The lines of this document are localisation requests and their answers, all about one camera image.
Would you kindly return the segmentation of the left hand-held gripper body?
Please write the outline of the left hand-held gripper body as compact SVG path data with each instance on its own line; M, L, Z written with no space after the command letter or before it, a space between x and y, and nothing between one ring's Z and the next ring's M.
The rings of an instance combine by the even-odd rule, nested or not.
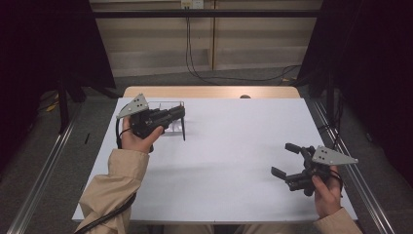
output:
M117 115L117 119L125 117L130 117L130 128L140 138L147 138L159 126L167 129L171 123L169 112L150 109L143 94L137 95Z

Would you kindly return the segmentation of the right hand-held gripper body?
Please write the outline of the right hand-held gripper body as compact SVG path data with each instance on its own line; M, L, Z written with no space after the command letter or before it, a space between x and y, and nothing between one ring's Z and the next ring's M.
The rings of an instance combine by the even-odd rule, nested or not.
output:
M291 191L303 189L306 196L312 196L315 192L315 186L312 182L313 176L319 176L324 182L327 182L332 177L330 173L331 166L358 163L358 159L356 158L321 145L317 148L313 146L301 147L299 154L301 154L304 159L304 170L299 174L288 175L285 183ZM343 188L343 180L338 173L336 178L340 180L341 188Z

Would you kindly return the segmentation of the clear plastic organizer box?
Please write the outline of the clear plastic organizer box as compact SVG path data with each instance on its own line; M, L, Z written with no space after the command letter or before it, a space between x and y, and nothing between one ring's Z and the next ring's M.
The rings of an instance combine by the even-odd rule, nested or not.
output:
M170 121L169 110L175 106L184 106L183 101L151 101L149 108L144 111L146 133L152 133L157 127L162 126L167 133L182 133L181 120Z

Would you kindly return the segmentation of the person's left hand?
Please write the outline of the person's left hand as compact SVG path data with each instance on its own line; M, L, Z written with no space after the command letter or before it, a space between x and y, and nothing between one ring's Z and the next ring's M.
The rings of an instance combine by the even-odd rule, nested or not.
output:
M134 150L149 154L151 146L163 134L164 128L157 127L148 137L140 138L130 129L130 118L123 119L123 130L121 135L122 148L125 150Z

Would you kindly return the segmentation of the person's right hand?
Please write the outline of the person's right hand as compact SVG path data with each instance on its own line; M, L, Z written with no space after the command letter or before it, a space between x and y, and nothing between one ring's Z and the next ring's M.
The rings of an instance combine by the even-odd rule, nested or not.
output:
M332 177L327 182L317 175L312 177L315 186L315 207L320 218L334 215L341 209L341 183L336 178L338 168L331 166L330 173Z

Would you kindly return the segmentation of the wooden table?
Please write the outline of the wooden table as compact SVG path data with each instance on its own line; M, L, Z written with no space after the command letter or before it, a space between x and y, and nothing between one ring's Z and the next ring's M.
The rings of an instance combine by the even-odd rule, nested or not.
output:
M147 98L300 98L296 88L276 86L131 86L123 97L139 94Z

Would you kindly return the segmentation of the white table cover sheet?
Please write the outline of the white table cover sheet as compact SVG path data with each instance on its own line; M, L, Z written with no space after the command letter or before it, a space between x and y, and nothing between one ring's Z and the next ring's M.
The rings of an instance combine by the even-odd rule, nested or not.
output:
M186 140L165 133L154 145L131 207L141 223L306 222L314 200L273 176L303 169L286 143L319 146L302 98L187 98Z

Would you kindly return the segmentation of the black stand leg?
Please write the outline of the black stand leg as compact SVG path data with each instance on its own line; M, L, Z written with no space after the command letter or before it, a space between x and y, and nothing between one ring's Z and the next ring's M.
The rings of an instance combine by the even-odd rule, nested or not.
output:
M67 106L66 89L64 85L63 77L58 79L58 105L60 115L60 128L59 133L62 134L69 124L69 111Z

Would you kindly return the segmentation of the black curtain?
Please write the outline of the black curtain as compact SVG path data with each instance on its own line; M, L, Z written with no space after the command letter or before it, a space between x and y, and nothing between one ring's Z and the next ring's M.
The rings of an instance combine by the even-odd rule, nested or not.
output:
M413 186L413 0L322 0L298 82L334 84Z
M46 91L85 99L114 77L89 0L0 0L0 167L12 159Z

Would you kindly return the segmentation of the black stand post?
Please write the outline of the black stand post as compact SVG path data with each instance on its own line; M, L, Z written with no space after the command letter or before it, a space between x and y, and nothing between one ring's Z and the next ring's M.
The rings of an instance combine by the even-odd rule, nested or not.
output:
M328 73L328 83L326 87L326 114L330 125L334 122L334 80L331 72Z

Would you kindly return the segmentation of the aluminium frame rail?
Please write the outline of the aluminium frame rail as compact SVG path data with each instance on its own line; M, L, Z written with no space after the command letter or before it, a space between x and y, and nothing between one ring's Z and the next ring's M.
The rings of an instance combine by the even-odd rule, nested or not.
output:
M348 150L347 145L341 139L341 136L337 129L331 127L327 120L326 108L318 100L313 104L319 119L325 125L325 130L329 135L330 141L333 144L334 149L338 152L350 156L351 153ZM368 186L366 180L364 179L360 169L357 165L348 165L345 170L350 177L351 183L354 186L357 194L359 195L363 205L367 208L368 213L375 223L376 229L379 234L395 234L390 221L387 218L382 206L379 204L372 190Z
M30 219L32 219L33 214L41 200L42 195L46 189L46 186L52 177L52 173L56 167L56 163L60 158L60 155L69 140L72 130L74 128L75 122L78 119L79 113L83 107L82 103L75 103L73 113L69 115L69 122L63 131L56 138L54 147L50 151L48 158L40 172L37 176L30 192L26 196L24 202L19 208L19 211L14 218L7 234L24 234Z

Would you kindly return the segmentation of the white wall socket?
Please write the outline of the white wall socket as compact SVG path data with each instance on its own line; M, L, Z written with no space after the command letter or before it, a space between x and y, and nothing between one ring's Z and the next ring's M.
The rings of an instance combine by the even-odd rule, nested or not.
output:
M202 10L205 6L204 0L180 0L181 8L184 10Z

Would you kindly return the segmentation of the black horizontal frame bar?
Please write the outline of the black horizontal frame bar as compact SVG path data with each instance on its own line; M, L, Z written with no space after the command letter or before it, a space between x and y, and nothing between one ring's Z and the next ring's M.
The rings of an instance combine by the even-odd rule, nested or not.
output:
M142 18L317 18L320 10L136 10L95 11L97 19Z

